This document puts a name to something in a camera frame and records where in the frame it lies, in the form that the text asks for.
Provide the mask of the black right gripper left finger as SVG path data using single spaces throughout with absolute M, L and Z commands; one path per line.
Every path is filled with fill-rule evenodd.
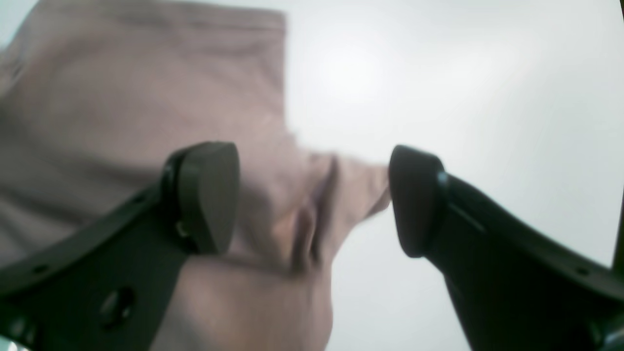
M 1 341 L 14 351 L 147 351 L 188 258 L 228 250 L 239 188 L 234 143 L 172 154 L 159 183 L 1 270 Z

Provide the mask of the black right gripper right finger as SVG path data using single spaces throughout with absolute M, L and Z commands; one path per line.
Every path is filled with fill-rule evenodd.
M 567 249 L 444 170 L 394 147 L 397 237 L 443 275 L 473 351 L 621 351 L 623 228 L 610 268 Z

